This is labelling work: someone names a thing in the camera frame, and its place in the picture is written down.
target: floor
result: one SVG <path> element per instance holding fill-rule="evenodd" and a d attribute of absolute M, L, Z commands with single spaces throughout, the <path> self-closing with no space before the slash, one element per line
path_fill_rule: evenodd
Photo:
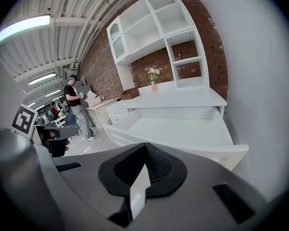
<path fill-rule="evenodd" d="M 116 144 L 111 142 L 104 129 L 98 131 L 93 141 L 86 141 L 81 133 L 79 133 L 79 136 L 70 138 L 69 141 L 69 150 L 64 156 L 90 154 L 118 148 Z"/>

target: cap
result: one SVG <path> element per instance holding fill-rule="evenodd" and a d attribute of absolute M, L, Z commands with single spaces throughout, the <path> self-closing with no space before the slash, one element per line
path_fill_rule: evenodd
<path fill-rule="evenodd" d="M 80 79 L 76 75 L 71 75 L 68 80 L 73 79 L 75 81 L 80 81 Z"/>

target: black rubber pad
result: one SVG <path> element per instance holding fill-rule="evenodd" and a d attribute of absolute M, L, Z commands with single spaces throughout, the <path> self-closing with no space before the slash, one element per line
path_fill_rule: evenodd
<path fill-rule="evenodd" d="M 63 165 L 56 166 L 56 168 L 57 168 L 57 170 L 59 172 L 67 171 L 67 170 L 74 169 L 74 168 L 77 168 L 77 167 L 81 167 L 81 164 L 75 162 L 75 163 L 63 164 Z"/>
<path fill-rule="evenodd" d="M 252 217 L 255 212 L 227 185 L 222 183 L 213 189 L 238 224 Z"/>

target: gray pants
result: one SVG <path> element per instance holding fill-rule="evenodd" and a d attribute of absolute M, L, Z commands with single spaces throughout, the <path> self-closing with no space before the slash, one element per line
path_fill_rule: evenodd
<path fill-rule="evenodd" d="M 81 107 L 81 105 L 77 105 L 72 107 L 73 114 L 77 117 L 77 124 L 82 132 L 82 134 L 85 136 L 85 139 L 91 137 L 92 131 L 90 129 L 90 122 L 87 117 L 87 114 L 85 114 L 85 110 Z"/>

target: red brick wall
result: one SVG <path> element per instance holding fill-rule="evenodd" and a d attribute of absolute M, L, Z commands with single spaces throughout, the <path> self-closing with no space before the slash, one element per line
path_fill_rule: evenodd
<path fill-rule="evenodd" d="M 127 8 L 138 0 L 133 0 L 123 6 L 104 26 L 98 39 L 91 46 L 89 53 L 80 66 L 80 75 L 91 85 L 98 95 L 104 95 L 106 99 L 120 96 L 123 88 L 114 64 L 106 28 L 108 25 Z M 199 31 L 206 52 L 210 86 L 224 99 L 227 99 L 228 79 L 226 59 L 223 45 L 214 22 L 200 0 L 182 0 L 190 12 Z M 182 43 L 173 47 L 176 60 L 196 56 L 197 52 L 191 42 Z M 154 67 L 160 70 L 158 83 L 172 81 L 172 71 L 166 48 L 149 54 L 131 64 L 131 72 L 134 83 L 138 87 L 150 84 L 147 71 Z M 200 76 L 199 64 L 187 64 L 178 68 L 180 78 Z"/>

